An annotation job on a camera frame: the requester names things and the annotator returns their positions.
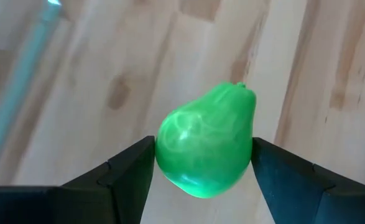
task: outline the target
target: fake fruit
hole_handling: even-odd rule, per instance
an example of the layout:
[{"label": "fake fruit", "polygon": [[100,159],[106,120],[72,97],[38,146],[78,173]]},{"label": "fake fruit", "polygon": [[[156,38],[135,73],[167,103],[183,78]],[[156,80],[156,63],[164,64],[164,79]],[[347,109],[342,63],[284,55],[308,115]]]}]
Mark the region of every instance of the fake fruit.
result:
[{"label": "fake fruit", "polygon": [[155,144],[166,178],[199,198],[231,188],[250,162],[255,107],[243,83],[222,83],[171,112]]}]

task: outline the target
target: teal cable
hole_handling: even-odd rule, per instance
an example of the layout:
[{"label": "teal cable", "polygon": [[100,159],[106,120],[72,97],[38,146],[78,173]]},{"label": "teal cable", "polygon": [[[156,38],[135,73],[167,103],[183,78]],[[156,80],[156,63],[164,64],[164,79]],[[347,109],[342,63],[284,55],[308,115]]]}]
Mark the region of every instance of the teal cable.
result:
[{"label": "teal cable", "polygon": [[0,149],[25,99],[37,62],[52,33],[61,6],[58,0],[46,0],[39,21],[27,36],[26,45],[22,48],[14,72],[0,100]]}]

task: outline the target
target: green pear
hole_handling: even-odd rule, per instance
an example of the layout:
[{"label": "green pear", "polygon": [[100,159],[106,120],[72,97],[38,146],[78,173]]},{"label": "green pear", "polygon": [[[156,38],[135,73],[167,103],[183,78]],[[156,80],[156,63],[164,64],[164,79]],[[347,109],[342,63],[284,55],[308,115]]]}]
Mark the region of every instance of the green pear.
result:
[{"label": "green pear", "polygon": [[256,96],[222,83],[172,111],[155,144],[160,169],[186,193],[210,198],[231,188],[249,165]]}]

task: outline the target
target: black plastic part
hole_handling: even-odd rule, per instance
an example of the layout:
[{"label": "black plastic part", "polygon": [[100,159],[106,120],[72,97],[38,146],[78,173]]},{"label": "black plastic part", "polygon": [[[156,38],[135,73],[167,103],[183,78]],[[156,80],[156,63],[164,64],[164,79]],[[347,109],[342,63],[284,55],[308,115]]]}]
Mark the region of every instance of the black plastic part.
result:
[{"label": "black plastic part", "polygon": [[276,224],[365,223],[365,185],[259,138],[251,161]]},{"label": "black plastic part", "polygon": [[0,187],[0,223],[140,223],[154,142],[147,136],[61,187]]}]

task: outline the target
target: wooden surface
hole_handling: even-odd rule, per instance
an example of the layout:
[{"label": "wooden surface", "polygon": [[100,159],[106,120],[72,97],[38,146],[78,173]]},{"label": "wooden surface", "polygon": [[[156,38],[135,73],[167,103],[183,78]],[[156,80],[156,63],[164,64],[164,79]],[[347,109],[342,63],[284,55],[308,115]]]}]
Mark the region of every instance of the wooden surface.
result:
[{"label": "wooden surface", "polygon": [[[255,136],[365,183],[365,0],[64,4],[2,152],[0,184],[63,184],[156,135],[170,110],[221,81],[256,91]],[[142,223],[273,219],[252,166],[209,200],[156,166]]]}]

